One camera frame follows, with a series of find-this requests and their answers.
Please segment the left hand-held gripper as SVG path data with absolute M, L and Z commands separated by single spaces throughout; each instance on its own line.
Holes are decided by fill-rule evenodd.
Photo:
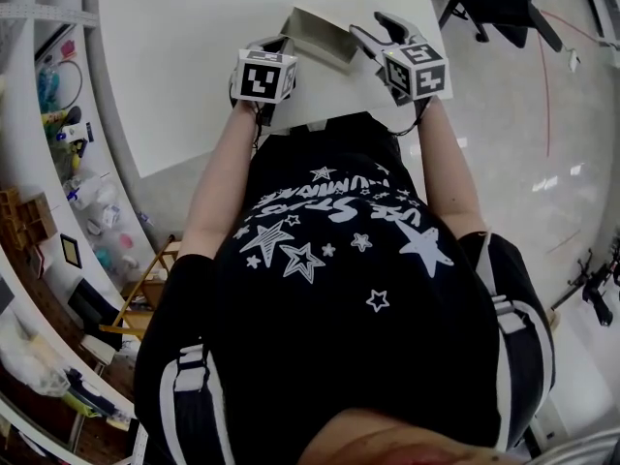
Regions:
M 238 52 L 230 79 L 230 97 L 279 104 L 289 98 L 296 87 L 297 65 L 293 39 L 286 41 L 285 36 L 273 36 L 252 42 Z

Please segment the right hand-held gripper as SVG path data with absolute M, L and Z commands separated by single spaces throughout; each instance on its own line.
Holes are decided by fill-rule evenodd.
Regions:
M 426 42 L 419 29 L 398 15 L 375 12 L 396 44 L 384 43 L 351 24 L 349 32 L 369 59 L 381 58 L 379 77 L 399 107 L 440 95 L 447 88 L 449 61 Z

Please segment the person's right forearm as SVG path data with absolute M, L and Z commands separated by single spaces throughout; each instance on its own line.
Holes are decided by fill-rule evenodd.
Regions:
M 474 179 L 441 101 L 431 101 L 418 125 L 427 206 L 461 238 L 487 226 Z

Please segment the person's left forearm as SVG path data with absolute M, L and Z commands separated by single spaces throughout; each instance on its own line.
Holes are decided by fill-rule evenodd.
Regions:
M 195 190 L 179 255 L 214 258 L 240 213 L 257 132 L 256 112 L 239 101 Z

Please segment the black hoop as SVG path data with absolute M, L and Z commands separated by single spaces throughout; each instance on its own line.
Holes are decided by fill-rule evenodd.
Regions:
M 74 60 L 63 60 L 55 65 L 57 87 L 53 97 L 56 110 L 69 109 L 78 100 L 82 86 L 83 73 Z

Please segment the white shelving unit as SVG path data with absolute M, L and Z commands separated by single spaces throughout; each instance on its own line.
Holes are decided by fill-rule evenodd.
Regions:
M 0 190 L 44 193 L 57 233 L 17 250 L 0 230 L 0 414 L 41 448 L 77 465 L 117 459 L 134 418 L 138 339 L 105 333 L 123 289 L 155 257 L 113 162 L 89 73 L 95 15 L 0 3 Z M 83 86 L 56 110 L 55 65 L 74 60 Z M 65 262 L 59 235 L 78 243 Z

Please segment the person's black star t-shirt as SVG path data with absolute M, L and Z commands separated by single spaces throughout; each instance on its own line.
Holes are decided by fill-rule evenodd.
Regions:
M 267 139 L 214 255 L 176 259 L 135 412 L 147 465 L 297 465 L 351 410 L 505 450 L 554 382 L 518 249 L 456 236 L 359 113 Z

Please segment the wooden rack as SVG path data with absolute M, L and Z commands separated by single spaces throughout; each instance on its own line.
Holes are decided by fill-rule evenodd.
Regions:
M 123 306 L 113 321 L 99 324 L 101 332 L 130 335 L 139 341 L 143 339 L 176 262 L 180 244 L 173 234 L 168 236 L 139 280 L 123 289 Z

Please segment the wooden box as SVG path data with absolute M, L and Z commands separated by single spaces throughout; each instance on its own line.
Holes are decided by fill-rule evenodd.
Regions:
M 57 229 L 45 194 L 23 201 L 16 187 L 0 190 L 0 230 L 17 250 L 52 238 Z

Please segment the black tripod stand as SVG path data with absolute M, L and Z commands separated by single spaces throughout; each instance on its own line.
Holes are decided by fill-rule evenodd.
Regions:
M 555 312 L 560 306 L 567 302 L 577 291 L 581 291 L 581 299 L 590 304 L 596 314 L 601 326 L 608 327 L 613 322 L 613 313 L 604 301 L 602 287 L 609 279 L 620 287 L 620 248 L 616 247 L 611 253 L 611 260 L 603 262 L 596 270 L 591 270 L 593 252 L 588 250 L 588 257 L 585 261 L 578 259 L 577 276 L 568 282 L 567 291 L 550 307 Z

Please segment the person's chin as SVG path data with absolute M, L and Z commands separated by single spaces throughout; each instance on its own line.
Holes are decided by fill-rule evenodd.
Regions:
M 297 465 L 524 465 L 495 449 L 454 441 L 404 421 L 351 409 L 332 418 Z

